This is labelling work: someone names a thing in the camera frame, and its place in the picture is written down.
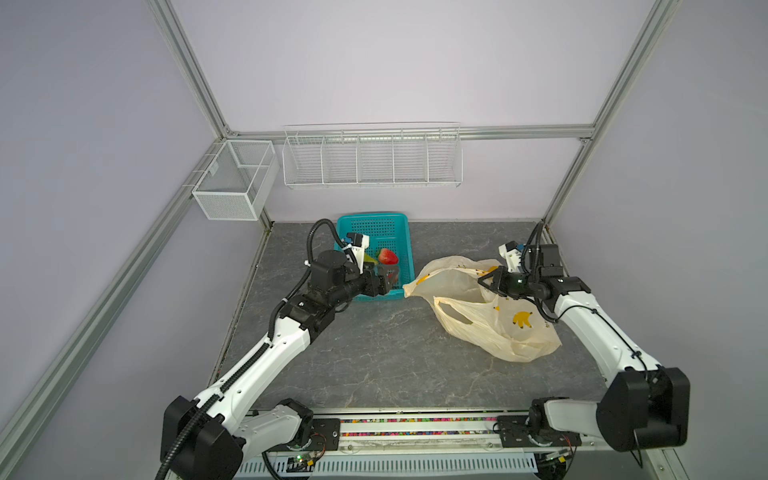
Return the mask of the large red fake strawberry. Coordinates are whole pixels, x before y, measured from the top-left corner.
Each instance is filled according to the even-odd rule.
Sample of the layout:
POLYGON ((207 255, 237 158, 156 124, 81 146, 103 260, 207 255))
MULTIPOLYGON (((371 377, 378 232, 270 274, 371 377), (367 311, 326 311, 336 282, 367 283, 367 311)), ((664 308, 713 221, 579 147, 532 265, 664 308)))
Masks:
POLYGON ((381 248, 377 259, 378 262, 383 265, 397 265, 399 263, 398 256, 389 248, 381 248))

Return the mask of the banana print plastic bag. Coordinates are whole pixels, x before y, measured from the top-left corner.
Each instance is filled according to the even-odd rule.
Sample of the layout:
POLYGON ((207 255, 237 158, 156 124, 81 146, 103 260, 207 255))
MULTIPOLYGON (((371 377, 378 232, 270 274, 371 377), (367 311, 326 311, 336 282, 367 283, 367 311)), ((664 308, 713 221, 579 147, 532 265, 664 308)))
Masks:
POLYGON ((498 359, 528 363, 554 353, 562 342, 532 304, 502 297, 478 283, 500 267, 492 259, 435 259, 403 286, 404 296, 426 300, 448 334, 498 359))

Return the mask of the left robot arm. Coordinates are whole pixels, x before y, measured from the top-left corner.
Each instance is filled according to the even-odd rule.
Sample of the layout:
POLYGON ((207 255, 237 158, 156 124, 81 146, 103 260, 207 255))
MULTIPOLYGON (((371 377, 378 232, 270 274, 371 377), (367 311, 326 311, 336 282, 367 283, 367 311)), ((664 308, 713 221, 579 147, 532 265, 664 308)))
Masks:
POLYGON ((323 251, 306 265, 273 309, 265 336, 194 398, 179 396, 168 405, 156 478, 231 479, 275 446, 309 442, 313 412, 300 402, 285 399, 254 417, 251 407, 352 300, 387 295, 399 267, 367 262, 353 248, 323 251))

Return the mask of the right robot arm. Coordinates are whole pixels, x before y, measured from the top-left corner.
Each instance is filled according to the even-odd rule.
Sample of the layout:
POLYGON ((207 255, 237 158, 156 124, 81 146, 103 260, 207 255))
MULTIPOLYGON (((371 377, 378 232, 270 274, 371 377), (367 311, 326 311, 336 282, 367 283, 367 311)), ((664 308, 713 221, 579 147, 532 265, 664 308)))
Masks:
POLYGON ((569 327, 607 386, 599 401, 534 400, 527 420, 530 433, 588 435, 617 452, 684 445, 691 384, 682 370, 663 366, 632 341, 587 284, 566 274, 557 245, 510 241, 499 252, 505 266, 482 275, 479 285, 503 298, 526 300, 546 321, 569 327))

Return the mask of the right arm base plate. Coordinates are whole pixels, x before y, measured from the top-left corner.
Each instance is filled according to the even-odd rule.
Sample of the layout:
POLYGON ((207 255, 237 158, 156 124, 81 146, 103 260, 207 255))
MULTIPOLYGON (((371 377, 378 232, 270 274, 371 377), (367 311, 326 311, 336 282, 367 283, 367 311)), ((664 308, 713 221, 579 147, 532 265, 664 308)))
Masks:
POLYGON ((552 430, 536 424, 527 414, 499 415, 492 431, 504 448, 566 448, 580 447, 581 437, 574 432, 552 430))

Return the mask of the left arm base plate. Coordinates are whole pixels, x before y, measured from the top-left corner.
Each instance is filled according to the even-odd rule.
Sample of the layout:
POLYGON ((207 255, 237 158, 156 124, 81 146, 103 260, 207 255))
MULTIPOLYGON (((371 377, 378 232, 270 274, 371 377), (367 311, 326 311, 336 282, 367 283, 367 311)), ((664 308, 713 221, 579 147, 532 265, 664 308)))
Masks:
POLYGON ((339 418, 314 418, 307 426, 301 427, 297 436, 286 444, 272 447, 269 452, 288 451, 337 451, 341 440, 339 418))

